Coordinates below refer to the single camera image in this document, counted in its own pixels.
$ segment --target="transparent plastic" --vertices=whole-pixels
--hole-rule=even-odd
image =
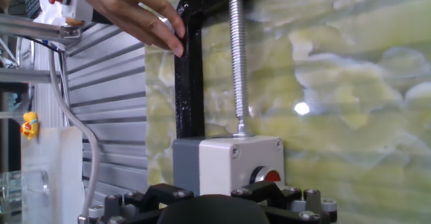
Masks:
[[[283,139],[287,183],[337,200],[340,223],[429,222],[430,8],[431,0],[246,6],[248,125]],[[227,14],[202,31],[208,135],[238,124],[229,31]],[[174,57],[145,50],[149,181],[173,183]]]
[[[43,170],[1,174],[0,214],[48,206],[48,174]]]

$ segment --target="fingernail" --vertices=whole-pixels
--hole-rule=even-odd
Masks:
[[[177,34],[179,37],[183,38],[183,37],[184,37],[184,35],[186,34],[186,31],[185,31],[185,29],[184,29],[184,28],[180,28],[180,29],[178,29],[178,30],[176,31],[176,34]]]
[[[183,48],[182,47],[177,47],[174,49],[174,54],[177,57],[181,57],[183,55]]]

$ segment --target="white cable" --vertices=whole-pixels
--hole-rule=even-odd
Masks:
[[[82,207],[82,215],[88,216],[88,209],[91,207],[94,197],[94,192],[96,191],[96,184],[99,173],[99,163],[100,163],[100,150],[97,143],[97,138],[91,129],[88,128],[84,123],[82,123],[76,116],[70,111],[69,107],[67,107],[63,97],[61,96],[61,92],[59,89],[59,81],[57,79],[57,74],[55,70],[55,56],[54,51],[49,50],[49,71],[51,76],[51,83],[54,88],[54,95],[57,99],[61,110],[63,113],[70,119],[70,121],[77,126],[88,138],[90,142],[90,146],[92,148],[92,169],[90,174],[90,180],[87,187],[86,199],[84,201],[84,206]]]

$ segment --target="bolt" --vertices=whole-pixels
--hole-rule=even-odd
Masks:
[[[136,192],[126,193],[126,196],[128,196],[128,197],[134,197],[135,195],[136,195]]]
[[[231,194],[235,195],[235,196],[243,196],[243,195],[248,194],[248,193],[250,193],[250,190],[248,190],[246,188],[239,188],[239,189],[232,191]]]
[[[179,191],[177,191],[177,192],[173,192],[172,194],[174,195],[174,197],[177,197],[177,198],[184,198],[184,197],[186,197],[186,196],[191,195],[191,192],[190,192],[190,191],[188,191],[188,190],[179,190]]]
[[[283,149],[283,143],[281,141],[277,142],[277,149],[278,149],[278,151],[280,151],[281,149]]]
[[[301,219],[311,219],[311,218],[319,219],[319,218],[321,218],[321,216],[319,214],[315,214],[312,211],[302,211],[299,213],[299,217]]]
[[[87,217],[84,217],[83,215],[80,215],[78,217],[78,224],[88,224],[90,220]]]
[[[335,200],[331,200],[331,199],[326,199],[326,198],[325,198],[325,199],[323,199],[323,200],[322,200],[322,202],[323,202],[323,203],[334,203],[334,202],[335,202]]]
[[[104,207],[102,205],[92,206],[88,209],[89,218],[99,218],[104,214]]]
[[[92,206],[92,207],[90,207],[90,210],[100,210],[100,209],[103,209],[104,207],[100,204],[100,205],[97,205],[97,206]]]
[[[126,220],[124,217],[116,216],[109,219],[108,224],[123,224]]]
[[[232,148],[232,158],[236,159],[240,156],[240,146],[234,145]]]
[[[242,0],[229,0],[230,43],[232,47],[232,71],[234,76],[235,115],[239,120],[235,137],[251,137],[247,131],[248,113],[247,61],[244,31],[244,4]]]

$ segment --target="finger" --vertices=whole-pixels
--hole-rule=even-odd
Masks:
[[[186,29],[183,19],[181,19],[179,14],[167,0],[139,0],[139,2],[147,5],[160,15],[163,15],[172,24],[176,34],[181,38],[184,37]]]
[[[151,32],[159,38],[162,42],[168,45],[169,49],[177,56],[181,57],[184,52],[183,44],[180,40],[169,30],[157,16],[143,9],[139,6],[130,7],[125,11],[125,15],[134,21],[142,30],[147,33]]]
[[[138,25],[130,22],[129,18],[118,15],[116,16],[116,19],[114,19],[113,22],[119,28],[123,29],[126,33],[132,35],[133,37],[140,40],[144,44],[149,46],[154,44],[160,48],[169,50],[168,46],[164,42],[162,42],[159,38],[157,38],[152,33],[146,32],[145,30],[142,30],[142,28],[139,27]]]

